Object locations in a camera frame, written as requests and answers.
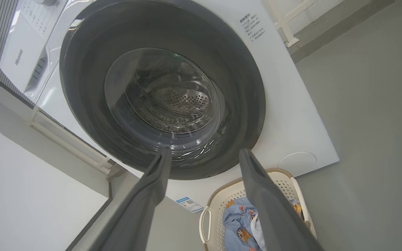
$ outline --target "gray floor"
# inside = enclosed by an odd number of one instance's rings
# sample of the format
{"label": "gray floor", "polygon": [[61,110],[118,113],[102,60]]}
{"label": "gray floor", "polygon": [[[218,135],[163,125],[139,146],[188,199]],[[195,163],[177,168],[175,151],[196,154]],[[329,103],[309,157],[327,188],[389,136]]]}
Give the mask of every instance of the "gray floor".
{"label": "gray floor", "polygon": [[[402,0],[297,68],[341,159],[297,178],[319,242],[327,251],[402,250]],[[165,198],[147,250],[204,250],[199,215]]]}

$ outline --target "sticker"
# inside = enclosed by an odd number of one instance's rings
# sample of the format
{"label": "sticker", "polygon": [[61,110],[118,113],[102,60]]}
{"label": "sticker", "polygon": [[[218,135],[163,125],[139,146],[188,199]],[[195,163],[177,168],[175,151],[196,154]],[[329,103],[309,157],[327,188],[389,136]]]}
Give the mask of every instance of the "sticker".
{"label": "sticker", "polygon": [[240,19],[240,24],[244,28],[244,31],[251,42],[259,39],[266,32],[265,29],[261,27],[257,14],[252,15],[247,13],[242,19]]}
{"label": "sticker", "polygon": [[198,211],[201,211],[204,209],[202,206],[200,206],[198,203],[194,202],[193,200],[189,199],[188,197],[177,200],[176,202],[178,202],[179,205],[182,205],[183,207],[190,210],[192,213],[195,213],[195,212],[198,212]]}

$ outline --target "basket handle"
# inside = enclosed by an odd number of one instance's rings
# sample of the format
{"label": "basket handle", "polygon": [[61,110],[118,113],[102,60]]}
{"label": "basket handle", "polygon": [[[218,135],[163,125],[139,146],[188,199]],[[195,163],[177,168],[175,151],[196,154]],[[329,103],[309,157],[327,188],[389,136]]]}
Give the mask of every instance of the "basket handle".
{"label": "basket handle", "polygon": [[[204,236],[204,216],[205,216],[206,212],[209,212],[209,232],[207,234],[207,239]],[[200,216],[200,237],[204,244],[206,244],[210,240],[211,226],[212,226],[212,212],[210,211],[210,207],[206,206],[206,208],[204,208],[204,210],[202,211],[201,216]]]}

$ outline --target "white washing machine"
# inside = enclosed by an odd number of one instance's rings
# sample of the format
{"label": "white washing machine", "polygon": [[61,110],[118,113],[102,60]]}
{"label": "white washing machine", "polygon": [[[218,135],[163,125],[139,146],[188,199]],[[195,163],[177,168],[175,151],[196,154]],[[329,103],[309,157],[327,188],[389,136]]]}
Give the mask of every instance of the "white washing machine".
{"label": "white washing machine", "polygon": [[339,161],[265,1],[20,0],[0,68],[138,177],[169,146],[166,195],[193,212],[241,148],[294,176]]}

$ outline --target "white cloth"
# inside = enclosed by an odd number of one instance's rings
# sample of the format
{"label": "white cloth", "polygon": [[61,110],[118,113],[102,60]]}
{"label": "white cloth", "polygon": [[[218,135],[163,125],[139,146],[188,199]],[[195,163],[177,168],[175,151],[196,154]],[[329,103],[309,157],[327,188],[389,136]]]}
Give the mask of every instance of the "white cloth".
{"label": "white cloth", "polygon": [[265,239],[263,238],[263,231],[261,230],[261,223],[260,223],[260,218],[258,218],[258,213],[255,215],[255,217],[251,221],[251,231],[252,234],[254,235],[255,241],[257,241],[257,244],[263,251],[268,251],[266,249],[266,243]]}

